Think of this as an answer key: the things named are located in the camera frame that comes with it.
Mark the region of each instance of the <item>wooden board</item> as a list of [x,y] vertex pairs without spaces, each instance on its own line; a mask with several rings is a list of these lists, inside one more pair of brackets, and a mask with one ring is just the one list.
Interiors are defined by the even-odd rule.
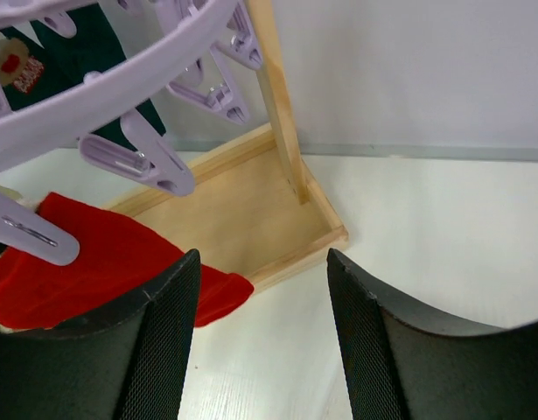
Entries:
[[248,278],[255,291],[324,261],[348,233],[302,162],[309,201],[290,187],[269,124],[189,164],[197,179],[188,197],[138,188],[106,208],[154,229],[202,262]]

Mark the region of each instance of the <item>red fabric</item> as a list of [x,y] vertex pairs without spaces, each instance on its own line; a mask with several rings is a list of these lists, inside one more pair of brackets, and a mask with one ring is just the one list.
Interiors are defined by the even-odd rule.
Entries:
[[[73,235],[80,254],[66,267],[7,248],[0,257],[0,324],[52,328],[146,283],[183,252],[127,216],[49,194],[38,214]],[[242,305],[253,293],[244,277],[202,266],[196,326]]]

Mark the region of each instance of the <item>white tabletop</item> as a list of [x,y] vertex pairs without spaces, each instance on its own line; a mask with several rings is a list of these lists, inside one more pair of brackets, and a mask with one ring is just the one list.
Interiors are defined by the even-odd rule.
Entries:
[[[185,154],[191,158],[194,154]],[[538,319],[538,164],[305,157],[383,281],[497,326]],[[1,174],[24,196],[99,206],[134,183],[56,150]],[[325,265],[195,330],[179,418],[347,420]]]

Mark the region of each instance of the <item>wooden post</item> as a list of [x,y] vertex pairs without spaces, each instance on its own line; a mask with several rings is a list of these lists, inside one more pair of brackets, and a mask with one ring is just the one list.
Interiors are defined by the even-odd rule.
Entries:
[[306,178],[297,142],[296,122],[284,77],[283,58],[270,0],[248,0],[248,11],[261,45],[264,64],[257,72],[262,98],[286,178],[300,204],[309,200]]

